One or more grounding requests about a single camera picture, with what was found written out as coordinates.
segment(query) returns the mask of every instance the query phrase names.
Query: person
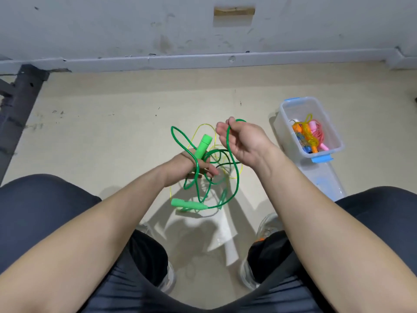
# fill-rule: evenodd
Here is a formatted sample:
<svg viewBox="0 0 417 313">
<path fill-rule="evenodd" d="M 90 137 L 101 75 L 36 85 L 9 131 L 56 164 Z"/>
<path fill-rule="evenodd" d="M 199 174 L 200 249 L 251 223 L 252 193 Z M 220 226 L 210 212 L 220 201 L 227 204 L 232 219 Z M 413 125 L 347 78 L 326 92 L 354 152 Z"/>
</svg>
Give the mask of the person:
<svg viewBox="0 0 417 313">
<path fill-rule="evenodd" d="M 254 291 L 213 312 L 417 312 L 416 194 L 379 187 L 334 203 L 259 126 L 218 123 L 224 146 L 228 126 L 285 231 L 277 215 L 261 223 L 241 269 Z M 193 167 L 181 153 L 103 201 L 50 175 L 1 187 L 1 311 L 203 312 L 163 292 L 174 283 L 167 254 L 135 229 Z"/>
</svg>

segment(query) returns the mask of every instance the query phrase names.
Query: pants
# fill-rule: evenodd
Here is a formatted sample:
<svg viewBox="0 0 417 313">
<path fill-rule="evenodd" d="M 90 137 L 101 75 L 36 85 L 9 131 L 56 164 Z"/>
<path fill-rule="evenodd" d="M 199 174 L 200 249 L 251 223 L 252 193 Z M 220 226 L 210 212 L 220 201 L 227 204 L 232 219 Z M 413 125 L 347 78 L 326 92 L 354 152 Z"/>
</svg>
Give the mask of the pants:
<svg viewBox="0 0 417 313">
<path fill-rule="evenodd" d="M 0 188 L 0 273 L 29 248 L 101 199 L 51 175 L 32 175 Z M 339 200 L 342 208 L 386 242 L 417 273 L 417 195 L 379 187 Z M 262 283 L 284 262 L 292 247 L 283 232 L 254 243 L 248 262 Z M 167 255 L 151 237 L 135 231 L 122 254 L 79 312 L 203 312 L 162 293 Z M 277 281 L 213 312 L 332 311 L 305 270 Z"/>
</svg>

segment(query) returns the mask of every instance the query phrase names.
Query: white sneaker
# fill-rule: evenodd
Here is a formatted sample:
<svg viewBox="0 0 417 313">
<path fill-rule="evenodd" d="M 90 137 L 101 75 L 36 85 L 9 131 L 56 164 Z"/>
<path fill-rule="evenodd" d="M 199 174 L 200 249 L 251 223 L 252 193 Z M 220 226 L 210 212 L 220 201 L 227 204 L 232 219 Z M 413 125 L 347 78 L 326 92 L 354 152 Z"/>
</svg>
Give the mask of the white sneaker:
<svg viewBox="0 0 417 313">
<path fill-rule="evenodd" d="M 282 226 L 282 222 L 278 219 L 278 215 L 276 213 L 268 214 L 259 225 L 255 242 L 262 241 L 273 233 L 282 231 L 283 229 L 284 227 Z M 252 269 L 249 266 L 247 258 L 240 266 L 239 276 L 247 288 L 255 290 L 259 286 L 259 283 L 257 283 L 253 277 Z"/>
<path fill-rule="evenodd" d="M 154 236 L 152 235 L 152 229 L 147 223 L 139 224 L 138 226 L 136 226 L 136 229 L 154 238 Z M 158 286 L 158 289 L 166 294 L 169 294 L 172 291 L 172 289 L 174 289 L 176 281 L 177 278 L 175 275 L 174 267 L 170 262 L 168 262 L 168 273 L 162 280 L 161 284 Z"/>
</svg>

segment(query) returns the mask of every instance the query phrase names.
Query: metal frame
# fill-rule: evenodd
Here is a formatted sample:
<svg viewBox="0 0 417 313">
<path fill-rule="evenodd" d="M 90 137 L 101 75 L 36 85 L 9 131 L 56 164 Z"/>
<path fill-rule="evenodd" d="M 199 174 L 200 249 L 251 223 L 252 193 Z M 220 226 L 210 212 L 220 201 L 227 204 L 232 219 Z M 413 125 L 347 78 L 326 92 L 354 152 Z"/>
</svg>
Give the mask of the metal frame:
<svg viewBox="0 0 417 313">
<path fill-rule="evenodd" d="M 0 79 L 0 184 L 15 154 L 20 136 L 49 72 L 22 65 L 14 83 Z"/>
</svg>

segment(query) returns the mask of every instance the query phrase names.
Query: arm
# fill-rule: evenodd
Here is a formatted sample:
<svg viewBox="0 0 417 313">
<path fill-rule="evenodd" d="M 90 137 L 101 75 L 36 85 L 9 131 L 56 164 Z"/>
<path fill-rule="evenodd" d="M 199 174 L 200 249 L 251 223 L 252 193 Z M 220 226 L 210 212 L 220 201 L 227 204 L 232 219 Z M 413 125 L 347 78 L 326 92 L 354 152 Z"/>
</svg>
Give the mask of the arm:
<svg viewBox="0 0 417 313">
<path fill-rule="evenodd" d="M 199 161 L 201 168 L 216 169 Z M 194 163 L 181 153 L 78 215 L 0 275 L 3 312 L 76 312 L 115 263 L 136 225 L 165 187 Z"/>
<path fill-rule="evenodd" d="M 322 194 L 259 126 L 227 123 L 232 152 L 256 172 L 300 261 L 338 312 L 417 310 L 417 278 L 392 249 Z M 223 145 L 226 129 L 216 128 Z"/>
</svg>

